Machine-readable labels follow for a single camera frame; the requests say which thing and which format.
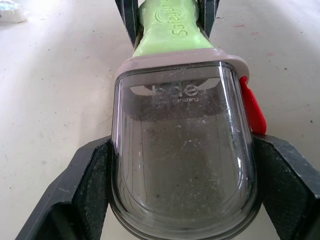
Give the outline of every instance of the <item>red tab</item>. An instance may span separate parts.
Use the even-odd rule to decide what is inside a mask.
[[[267,122],[254,93],[248,88],[247,80],[248,78],[243,76],[239,82],[249,124],[252,132],[264,135],[267,131]]]

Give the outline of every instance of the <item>white floor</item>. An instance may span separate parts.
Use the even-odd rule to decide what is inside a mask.
[[[113,74],[132,47],[113,0],[20,0],[0,24],[0,233],[12,240],[75,151],[110,135]],[[268,134],[320,162],[320,1],[221,0],[211,39],[243,57]],[[108,211],[102,240],[133,240]],[[277,240],[262,208],[237,240]]]

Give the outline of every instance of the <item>lime green grip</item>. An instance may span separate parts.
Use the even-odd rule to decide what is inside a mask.
[[[139,8],[143,37],[133,56],[213,48],[198,16],[196,0],[145,0]]]

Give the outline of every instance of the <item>dust container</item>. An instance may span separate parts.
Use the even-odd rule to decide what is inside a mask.
[[[259,211],[251,131],[227,63],[122,74],[112,141],[110,205],[141,239],[230,239]]]

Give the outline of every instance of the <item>black rubber piece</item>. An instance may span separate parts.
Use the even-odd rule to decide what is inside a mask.
[[[108,207],[110,137],[78,149],[47,188],[16,240],[99,240]]]
[[[287,141],[254,136],[263,205],[281,240],[320,239],[320,174]]]

